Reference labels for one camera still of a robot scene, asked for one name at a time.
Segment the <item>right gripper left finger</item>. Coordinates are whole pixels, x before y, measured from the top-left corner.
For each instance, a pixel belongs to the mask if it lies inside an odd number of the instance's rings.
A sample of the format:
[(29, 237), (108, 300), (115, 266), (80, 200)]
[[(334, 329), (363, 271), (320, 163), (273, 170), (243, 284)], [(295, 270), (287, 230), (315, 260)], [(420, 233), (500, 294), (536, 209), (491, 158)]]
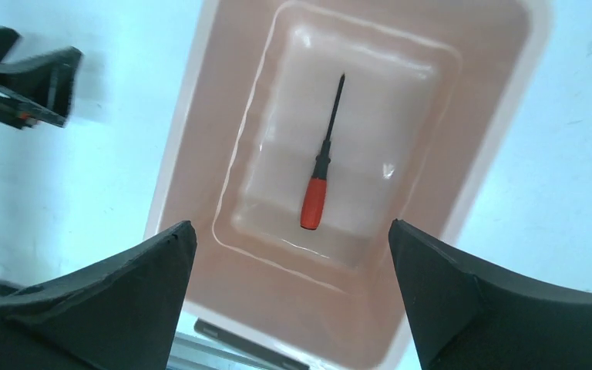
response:
[(0, 295), (0, 369), (164, 369), (197, 250), (189, 221)]

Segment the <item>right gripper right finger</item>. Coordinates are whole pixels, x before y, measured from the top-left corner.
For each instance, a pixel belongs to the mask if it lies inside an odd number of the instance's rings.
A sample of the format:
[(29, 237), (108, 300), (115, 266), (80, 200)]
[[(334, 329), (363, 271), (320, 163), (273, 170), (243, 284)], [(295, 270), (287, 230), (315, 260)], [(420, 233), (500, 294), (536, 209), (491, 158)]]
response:
[(424, 369), (592, 369), (592, 293), (452, 247), (404, 220), (388, 233)]

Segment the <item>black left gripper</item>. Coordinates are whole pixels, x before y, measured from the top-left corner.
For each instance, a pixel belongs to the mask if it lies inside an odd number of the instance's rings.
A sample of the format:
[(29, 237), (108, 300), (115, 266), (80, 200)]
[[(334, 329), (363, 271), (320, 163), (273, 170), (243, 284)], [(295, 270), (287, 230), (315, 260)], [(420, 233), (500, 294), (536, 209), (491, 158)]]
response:
[[(0, 27), (0, 62), (19, 40), (14, 29)], [(72, 108), (83, 53), (59, 49), (13, 63), (0, 63), (0, 123), (17, 129), (41, 121), (64, 127)]]

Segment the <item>red black screwdriver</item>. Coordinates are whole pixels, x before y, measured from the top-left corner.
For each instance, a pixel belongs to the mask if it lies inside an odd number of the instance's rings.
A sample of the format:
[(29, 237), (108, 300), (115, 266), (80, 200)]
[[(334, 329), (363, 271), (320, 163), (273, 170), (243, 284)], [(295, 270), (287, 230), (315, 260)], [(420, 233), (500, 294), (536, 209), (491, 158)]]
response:
[(331, 109), (328, 128), (325, 137), (322, 140), (319, 153), (315, 158), (314, 169), (308, 182), (301, 205), (300, 226), (305, 230), (316, 230), (321, 223), (327, 193), (328, 167), (329, 163), (331, 162), (331, 135), (338, 113), (338, 107), (344, 85), (345, 73), (342, 73), (338, 81), (338, 88), (335, 94), (333, 107)]

